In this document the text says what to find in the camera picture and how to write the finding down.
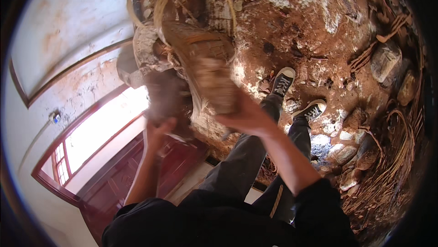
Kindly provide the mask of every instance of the window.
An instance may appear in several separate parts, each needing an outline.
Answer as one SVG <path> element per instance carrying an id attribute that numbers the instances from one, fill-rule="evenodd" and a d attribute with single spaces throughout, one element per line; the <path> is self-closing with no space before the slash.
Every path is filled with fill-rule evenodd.
<path id="1" fill-rule="evenodd" d="M 128 88 L 80 124 L 52 154 L 55 179 L 60 185 L 148 106 L 145 87 Z"/>

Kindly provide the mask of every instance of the black shirt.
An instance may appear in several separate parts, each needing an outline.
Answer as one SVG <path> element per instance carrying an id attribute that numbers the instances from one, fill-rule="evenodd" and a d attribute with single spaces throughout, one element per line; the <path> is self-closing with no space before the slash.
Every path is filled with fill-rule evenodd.
<path id="1" fill-rule="evenodd" d="M 179 206 L 148 198 L 120 209 L 103 246 L 359 246 L 339 193 L 321 179 L 296 198 L 295 227 L 250 204 L 193 190 Z"/>

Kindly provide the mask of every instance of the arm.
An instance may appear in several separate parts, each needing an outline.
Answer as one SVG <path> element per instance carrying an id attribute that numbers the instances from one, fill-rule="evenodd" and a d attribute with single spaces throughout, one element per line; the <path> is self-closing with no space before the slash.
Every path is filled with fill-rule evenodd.
<path id="1" fill-rule="evenodd" d="M 319 173 L 274 121 L 248 95 L 241 91 L 239 96 L 239 113 L 217 115 L 217 121 L 240 132 L 258 136 L 294 196 L 318 181 L 321 178 Z"/>
<path id="2" fill-rule="evenodd" d="M 143 131 L 143 140 L 145 142 L 143 156 L 124 205 L 142 202 L 148 197 L 156 196 L 162 162 L 159 150 L 163 145 L 165 134 L 170 132 L 175 124 L 175 118 L 169 118 L 158 128 L 147 122 L 146 129 Z"/>

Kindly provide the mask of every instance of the sneaker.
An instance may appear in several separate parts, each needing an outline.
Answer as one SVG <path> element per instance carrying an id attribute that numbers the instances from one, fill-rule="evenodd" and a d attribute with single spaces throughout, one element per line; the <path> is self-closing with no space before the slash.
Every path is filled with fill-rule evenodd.
<path id="1" fill-rule="evenodd" d="M 318 118 L 326 110 L 327 103 L 324 100 L 314 100 L 303 110 L 292 113 L 292 120 L 296 117 L 303 116 L 309 122 L 314 118 Z"/>
<path id="2" fill-rule="evenodd" d="M 271 94 L 276 94 L 281 98 L 284 98 L 287 90 L 293 84 L 295 80 L 295 70 L 290 67 L 285 67 L 278 72 L 274 80 L 274 87 Z"/>

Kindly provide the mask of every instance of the wooden door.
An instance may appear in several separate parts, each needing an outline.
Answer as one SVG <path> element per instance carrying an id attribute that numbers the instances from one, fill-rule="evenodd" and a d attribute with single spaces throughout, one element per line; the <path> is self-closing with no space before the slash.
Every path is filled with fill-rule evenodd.
<path id="1" fill-rule="evenodd" d="M 205 160 L 207 147 L 199 140 L 183 144 L 171 137 L 165 141 L 158 197 L 164 198 L 198 163 Z M 78 192 L 85 223 L 101 246 L 104 228 L 122 208 L 143 154 L 143 134 L 137 135 L 108 161 Z"/>

